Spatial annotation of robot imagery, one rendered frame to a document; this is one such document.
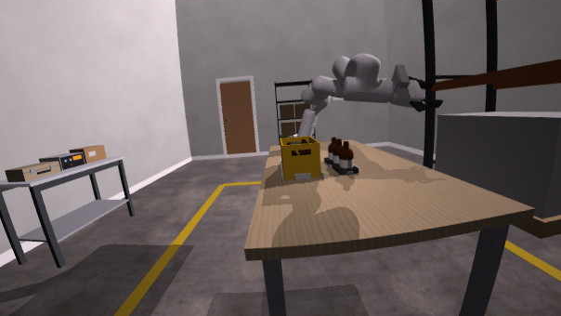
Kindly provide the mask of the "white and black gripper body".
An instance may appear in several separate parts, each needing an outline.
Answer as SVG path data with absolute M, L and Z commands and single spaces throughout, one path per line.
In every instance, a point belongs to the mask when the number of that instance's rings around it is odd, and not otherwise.
M 408 88 L 397 87 L 395 92 L 393 88 L 393 95 L 389 102 L 394 105 L 413 108 L 410 105 L 410 101 L 419 101 L 423 99 L 424 94 L 419 83 L 415 80 L 410 80 Z

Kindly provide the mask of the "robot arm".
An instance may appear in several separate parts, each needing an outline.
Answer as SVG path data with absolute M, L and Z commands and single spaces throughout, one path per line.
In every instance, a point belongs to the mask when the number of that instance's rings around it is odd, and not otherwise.
M 357 72 L 355 64 L 357 64 Z M 298 135 L 294 135 L 294 138 L 312 137 L 318 114 L 328 106 L 330 96 L 340 99 L 344 97 L 347 101 L 388 103 L 392 98 L 393 88 L 394 92 L 397 87 L 408 88 L 410 79 L 404 65 L 396 65 L 392 79 L 378 78 L 380 68 L 380 60 L 370 54 L 358 54 L 351 59 L 347 57 L 336 59 L 333 63 L 333 74 L 337 80 L 317 76 L 312 82 L 312 89 L 310 87 L 303 90 L 301 100 L 316 106 L 304 110 Z M 317 98 L 312 90 L 324 100 L 316 101 Z M 329 96 L 321 94 L 329 94 Z

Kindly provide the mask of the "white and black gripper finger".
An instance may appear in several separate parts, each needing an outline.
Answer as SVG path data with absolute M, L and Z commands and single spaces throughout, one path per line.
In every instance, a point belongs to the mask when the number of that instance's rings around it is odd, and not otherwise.
M 425 105 L 422 101 L 426 102 Z M 421 101 L 410 101 L 410 105 L 417 111 L 422 112 L 425 111 L 428 107 L 430 108 L 438 108 L 443 103 L 443 100 L 440 99 L 426 99 L 424 98 Z M 424 105 L 424 106 L 423 106 Z
M 427 82 L 427 81 L 423 81 L 423 80 L 418 80 L 416 78 L 412 78 L 410 76 L 408 76 L 410 80 L 415 80 L 419 83 L 421 89 L 431 89 L 433 87 L 433 85 L 435 84 L 435 82 Z

